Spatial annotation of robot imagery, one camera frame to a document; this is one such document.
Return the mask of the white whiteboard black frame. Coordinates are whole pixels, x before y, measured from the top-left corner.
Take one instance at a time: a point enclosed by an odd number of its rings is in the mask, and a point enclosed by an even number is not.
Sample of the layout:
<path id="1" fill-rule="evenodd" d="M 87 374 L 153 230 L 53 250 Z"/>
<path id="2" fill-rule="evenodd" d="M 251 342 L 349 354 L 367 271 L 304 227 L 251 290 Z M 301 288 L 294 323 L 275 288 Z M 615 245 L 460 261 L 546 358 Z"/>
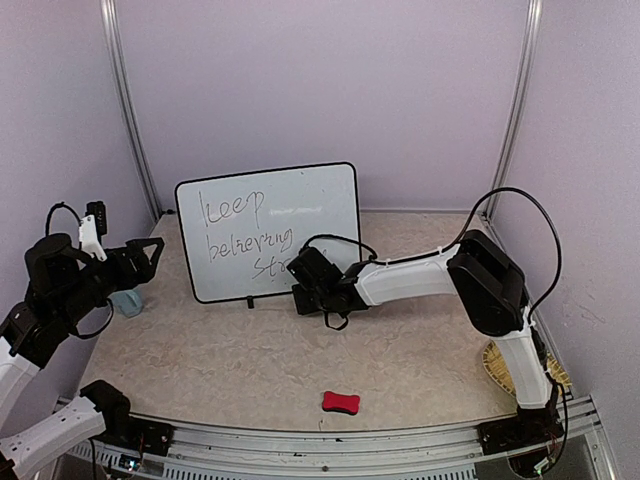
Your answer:
<path id="1" fill-rule="evenodd" d="M 357 172 L 348 162 L 188 180 L 174 189 L 194 298 L 288 294 L 305 242 L 340 269 L 361 258 Z"/>

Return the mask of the red black whiteboard eraser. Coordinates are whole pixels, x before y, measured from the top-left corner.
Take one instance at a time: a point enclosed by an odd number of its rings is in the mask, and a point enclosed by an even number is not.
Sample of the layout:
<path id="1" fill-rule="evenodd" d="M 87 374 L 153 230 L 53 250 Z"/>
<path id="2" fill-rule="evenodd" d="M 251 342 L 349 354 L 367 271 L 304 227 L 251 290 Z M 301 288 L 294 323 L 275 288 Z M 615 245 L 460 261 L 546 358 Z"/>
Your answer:
<path id="1" fill-rule="evenodd" d="M 354 416 L 359 413 L 360 396 L 325 391 L 321 407 L 325 412 L 343 413 Z"/>

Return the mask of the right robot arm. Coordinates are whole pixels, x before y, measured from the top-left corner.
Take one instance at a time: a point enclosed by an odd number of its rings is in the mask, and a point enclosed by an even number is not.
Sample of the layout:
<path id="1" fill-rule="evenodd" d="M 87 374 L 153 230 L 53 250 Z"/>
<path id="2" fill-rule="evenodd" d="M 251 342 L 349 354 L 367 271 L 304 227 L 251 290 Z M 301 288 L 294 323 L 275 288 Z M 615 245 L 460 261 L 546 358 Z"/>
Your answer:
<path id="1" fill-rule="evenodd" d="M 564 429 L 557 411 L 562 389 L 551 376 L 548 351 L 531 319 L 525 276 L 486 234 L 472 229 L 453 245 L 414 257 L 370 257 L 346 271 L 310 243 L 287 270 L 296 310 L 347 318 L 392 301 L 432 295 L 459 297 L 473 327 L 491 338 L 515 387 L 517 414 L 511 433 L 523 444 Z"/>

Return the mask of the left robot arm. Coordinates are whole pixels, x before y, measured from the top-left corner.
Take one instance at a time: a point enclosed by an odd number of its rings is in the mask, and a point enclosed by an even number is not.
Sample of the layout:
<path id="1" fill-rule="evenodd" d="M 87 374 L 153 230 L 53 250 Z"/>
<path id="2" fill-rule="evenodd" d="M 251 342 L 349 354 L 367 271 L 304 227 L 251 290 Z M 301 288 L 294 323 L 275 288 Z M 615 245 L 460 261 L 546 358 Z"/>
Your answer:
<path id="1" fill-rule="evenodd" d="M 150 282 L 165 243 L 133 239 L 106 250 L 99 260 L 73 246 L 66 233 L 41 238 L 25 254 L 29 284 L 1 324 L 1 417 L 69 337 L 82 338 L 78 323 L 110 297 Z M 75 445 L 105 435 L 121 445 L 140 434 L 131 403 L 118 389 L 97 380 L 69 404 L 32 427 L 1 441 L 1 476 L 30 479 Z"/>

